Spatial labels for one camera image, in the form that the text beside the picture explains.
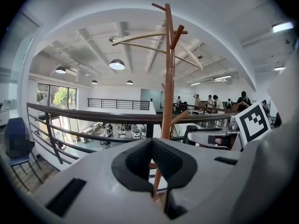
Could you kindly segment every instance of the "curved ceiling arch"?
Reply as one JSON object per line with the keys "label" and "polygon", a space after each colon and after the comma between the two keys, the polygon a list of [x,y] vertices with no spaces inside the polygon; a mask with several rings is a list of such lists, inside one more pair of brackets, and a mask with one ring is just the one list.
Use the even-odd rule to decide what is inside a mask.
{"label": "curved ceiling arch", "polygon": [[254,69],[240,41],[213,11],[199,0],[73,0],[72,9],[65,13],[59,24],[43,38],[36,54],[66,32],[89,25],[127,20],[161,24],[164,13],[151,6],[152,2],[162,6],[170,3],[174,28],[182,24],[189,35],[212,46],[228,59],[252,89],[256,90]]}

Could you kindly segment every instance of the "blue chair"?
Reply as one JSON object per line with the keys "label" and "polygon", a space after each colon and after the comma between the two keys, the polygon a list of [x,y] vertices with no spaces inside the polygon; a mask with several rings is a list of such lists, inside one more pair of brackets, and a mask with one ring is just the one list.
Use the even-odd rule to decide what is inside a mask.
{"label": "blue chair", "polygon": [[29,155],[31,153],[38,167],[41,169],[40,165],[38,164],[37,160],[35,159],[32,153],[34,142],[30,141],[28,129],[26,128],[22,118],[13,118],[8,121],[4,131],[4,145],[6,147],[6,154],[9,156],[9,166],[12,168],[14,174],[17,176],[21,184],[28,191],[29,189],[15,171],[15,166],[20,166],[24,173],[27,175],[24,168],[22,167],[22,164],[28,163],[32,172],[37,177],[38,181],[40,183],[43,183],[29,162]]}

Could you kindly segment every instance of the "wooden floor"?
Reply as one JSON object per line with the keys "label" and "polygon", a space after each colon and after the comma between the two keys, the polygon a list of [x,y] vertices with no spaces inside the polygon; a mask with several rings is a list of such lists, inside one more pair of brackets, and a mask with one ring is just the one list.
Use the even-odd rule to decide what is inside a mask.
{"label": "wooden floor", "polygon": [[[5,153],[5,147],[3,143],[3,134],[4,129],[0,130],[0,158],[3,160],[3,163],[5,164],[10,179],[12,181],[12,184],[24,191],[25,193],[34,193],[34,191],[41,185],[41,183],[38,181],[37,177],[32,172],[31,168],[27,163],[22,164],[22,167],[26,171],[27,175],[23,172],[20,166],[15,166],[14,169],[16,170],[18,176],[22,179],[22,181],[25,183],[27,188],[30,190],[28,192],[24,186],[21,184],[19,179],[16,177],[10,166],[8,165],[9,157]],[[48,164],[42,157],[40,157],[38,160],[39,165],[41,166],[42,170],[39,169],[38,165],[34,161],[32,155],[29,157],[29,162],[32,166],[32,168],[35,170],[37,175],[40,177],[40,179],[45,183],[47,180],[49,180],[51,177],[53,177],[58,171],[54,169],[50,164]]]}

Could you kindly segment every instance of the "man in black shirt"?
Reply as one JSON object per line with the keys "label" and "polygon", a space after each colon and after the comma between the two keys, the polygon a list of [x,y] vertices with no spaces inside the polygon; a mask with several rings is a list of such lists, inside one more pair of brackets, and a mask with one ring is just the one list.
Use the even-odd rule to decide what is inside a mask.
{"label": "man in black shirt", "polygon": [[251,106],[251,101],[247,97],[246,92],[242,91],[241,97],[238,98],[237,105],[238,105],[237,111],[239,111],[239,112],[241,112],[241,111],[245,110],[246,108],[248,108],[249,106]]}

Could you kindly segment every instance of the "white ceiling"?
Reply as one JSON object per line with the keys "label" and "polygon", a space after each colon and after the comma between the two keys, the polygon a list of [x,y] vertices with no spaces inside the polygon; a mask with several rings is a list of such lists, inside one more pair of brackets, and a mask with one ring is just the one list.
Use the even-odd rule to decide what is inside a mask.
{"label": "white ceiling", "polygon": [[[227,26],[235,33],[245,54],[249,56],[255,73],[272,71],[274,67],[284,65],[292,53],[294,40],[292,33],[273,34],[271,32],[272,25],[287,19],[270,0],[200,1],[221,18],[223,26]],[[163,19],[153,24],[150,17],[143,17],[139,20],[127,19],[82,26],[79,30],[69,30],[35,56],[30,72],[57,77],[53,71],[63,64],[76,72],[80,70],[85,74],[90,74],[91,76],[85,77],[83,81],[86,84],[89,84],[91,79],[99,80],[100,84],[118,84],[127,78],[133,79],[135,84],[140,85],[148,78],[152,83],[154,83],[153,80],[160,83],[164,80],[166,61],[164,54],[133,46],[112,46],[108,39],[153,31],[162,24]],[[199,70],[176,59],[176,82],[189,85],[227,74],[234,78],[242,77],[238,68],[229,61],[228,57],[217,53],[216,49],[205,43],[202,37],[189,33],[182,35],[180,40],[193,51],[195,56],[203,56],[199,61],[204,68]],[[143,38],[132,42],[162,50],[166,47],[163,37]],[[187,60],[190,59],[178,46],[175,54]],[[109,62],[116,58],[124,61],[125,70],[115,71],[109,68]],[[72,79],[71,81],[76,79],[75,76],[68,77]]]}

